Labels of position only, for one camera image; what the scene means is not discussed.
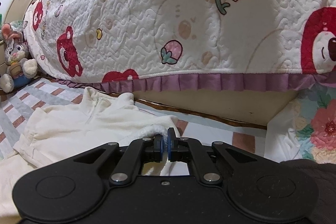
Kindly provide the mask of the floral patterned pillow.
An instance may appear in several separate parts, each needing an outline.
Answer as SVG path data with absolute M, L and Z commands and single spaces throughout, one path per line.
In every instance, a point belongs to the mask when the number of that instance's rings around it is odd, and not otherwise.
M 315 84 L 300 91 L 267 124 L 264 157 L 335 163 L 335 88 Z

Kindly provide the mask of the cream fleece zip jacket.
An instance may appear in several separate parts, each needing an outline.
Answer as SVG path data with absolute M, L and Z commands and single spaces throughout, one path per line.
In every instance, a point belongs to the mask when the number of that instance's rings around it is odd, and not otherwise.
M 1 223 L 19 221 L 12 190 L 23 175 L 109 142 L 121 146 L 135 139 L 176 128 L 174 115 L 155 116 L 139 110 L 131 93 L 111 97 L 85 88 L 75 105 L 36 109 L 14 145 L 14 153 L 1 161 Z

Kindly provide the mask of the grey bunny plush toy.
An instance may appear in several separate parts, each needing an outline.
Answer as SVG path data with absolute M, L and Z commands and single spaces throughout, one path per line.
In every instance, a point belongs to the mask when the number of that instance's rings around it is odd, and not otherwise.
M 33 80 L 38 73 L 38 64 L 35 59 L 30 58 L 29 48 L 21 31 L 13 29 L 9 23 L 5 23 L 1 31 L 6 44 L 7 65 L 6 73 L 1 76 L 1 89 L 5 93 L 11 93 Z

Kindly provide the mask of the checkered grey pink blanket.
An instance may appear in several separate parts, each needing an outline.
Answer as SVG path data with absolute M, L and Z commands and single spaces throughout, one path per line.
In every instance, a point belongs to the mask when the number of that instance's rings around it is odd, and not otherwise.
M 205 145 L 220 140 L 262 156 L 266 131 L 231 126 L 198 115 L 147 106 L 133 98 L 120 101 L 86 94 L 46 79 L 1 96 L 1 158 L 14 153 L 20 136 L 29 131 L 33 145 L 50 160 L 69 157 L 109 141 L 126 145 L 149 125 L 176 126 L 182 136 Z

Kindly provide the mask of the white bear print quilt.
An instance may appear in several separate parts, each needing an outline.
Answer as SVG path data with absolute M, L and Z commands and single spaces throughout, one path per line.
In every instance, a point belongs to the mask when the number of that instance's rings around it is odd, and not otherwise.
M 46 74 L 108 93 L 335 86 L 335 0 L 36 0 L 24 35 Z

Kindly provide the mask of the dark garment at lap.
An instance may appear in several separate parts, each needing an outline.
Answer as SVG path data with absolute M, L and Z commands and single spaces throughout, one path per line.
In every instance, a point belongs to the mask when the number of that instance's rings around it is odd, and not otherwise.
M 336 166 L 331 163 L 318 164 L 311 160 L 298 159 L 280 162 L 308 174 L 317 184 L 319 199 L 310 219 L 313 223 L 336 224 Z

